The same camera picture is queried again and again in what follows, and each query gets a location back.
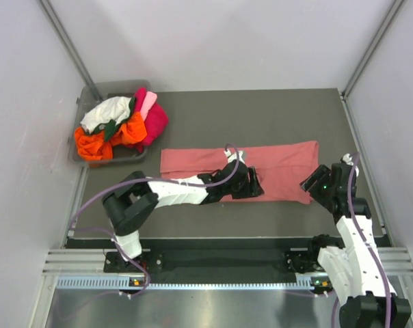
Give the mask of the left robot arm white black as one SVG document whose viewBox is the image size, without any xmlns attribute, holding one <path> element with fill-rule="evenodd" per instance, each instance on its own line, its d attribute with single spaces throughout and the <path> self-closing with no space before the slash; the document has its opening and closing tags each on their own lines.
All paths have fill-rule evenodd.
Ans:
<svg viewBox="0 0 413 328">
<path fill-rule="evenodd" d="M 223 169 L 189 178 L 152 179 L 142 171 L 136 171 L 124 181 L 130 180 L 135 182 L 108 192 L 102 198 L 103 208 L 114 229 L 116 245 L 122 250 L 119 263 L 128 271 L 135 271 L 142 265 L 139 229 L 154 209 L 181 204 L 213 204 L 226 196 L 232 200 L 247 200 L 265 193 L 256 169 L 237 160 Z"/>
</svg>

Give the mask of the salmon pink t shirt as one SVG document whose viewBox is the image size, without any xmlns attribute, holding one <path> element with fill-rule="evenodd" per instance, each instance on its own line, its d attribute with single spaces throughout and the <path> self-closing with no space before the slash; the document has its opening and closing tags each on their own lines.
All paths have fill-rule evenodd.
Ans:
<svg viewBox="0 0 413 328">
<path fill-rule="evenodd" d="M 242 148 L 245 164 L 256 169 L 264 190 L 259 197 L 242 202 L 299 202 L 305 205 L 312 198 L 299 184 L 319 166 L 319 143 L 305 141 L 291 145 Z M 163 178 L 188 178 L 213 172 L 228 163 L 221 148 L 165 149 L 161 151 L 160 173 Z"/>
</svg>

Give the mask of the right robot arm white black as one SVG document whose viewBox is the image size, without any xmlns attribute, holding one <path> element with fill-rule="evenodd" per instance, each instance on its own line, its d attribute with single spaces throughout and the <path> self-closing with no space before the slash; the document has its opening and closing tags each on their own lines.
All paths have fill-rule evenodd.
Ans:
<svg viewBox="0 0 413 328">
<path fill-rule="evenodd" d="M 358 155 L 346 154 L 331 167 L 320 165 L 300 187 L 332 216 L 342 242 L 318 236 L 306 254 L 324 270 L 336 293 L 341 327 L 406 327 L 412 309 L 397 296 L 375 244 L 368 202 L 356 197 Z"/>
</svg>

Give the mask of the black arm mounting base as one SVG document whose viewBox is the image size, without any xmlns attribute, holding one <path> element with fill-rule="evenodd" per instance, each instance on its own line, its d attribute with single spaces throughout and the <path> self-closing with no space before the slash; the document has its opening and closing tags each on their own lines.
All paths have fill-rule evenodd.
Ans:
<svg viewBox="0 0 413 328">
<path fill-rule="evenodd" d="M 310 257 L 311 243 L 311 238 L 145 238 L 133 262 L 109 251 L 103 270 L 147 271 L 155 284 L 295 282 L 297 274 L 322 271 Z"/>
</svg>

